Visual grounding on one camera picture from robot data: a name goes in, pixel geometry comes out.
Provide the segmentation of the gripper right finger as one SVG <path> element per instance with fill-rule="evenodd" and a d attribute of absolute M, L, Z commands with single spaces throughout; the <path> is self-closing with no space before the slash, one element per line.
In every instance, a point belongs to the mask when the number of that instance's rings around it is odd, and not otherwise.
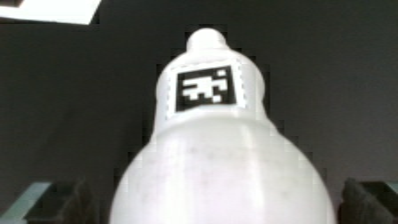
<path fill-rule="evenodd" d="M 398 181 L 347 179 L 340 224 L 398 224 Z"/>

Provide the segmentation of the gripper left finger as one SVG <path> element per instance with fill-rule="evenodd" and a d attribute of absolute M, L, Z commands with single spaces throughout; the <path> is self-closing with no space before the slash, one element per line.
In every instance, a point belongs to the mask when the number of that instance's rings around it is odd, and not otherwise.
<path fill-rule="evenodd" d="M 0 215 L 0 224 L 98 224 L 88 182 L 34 182 Z"/>

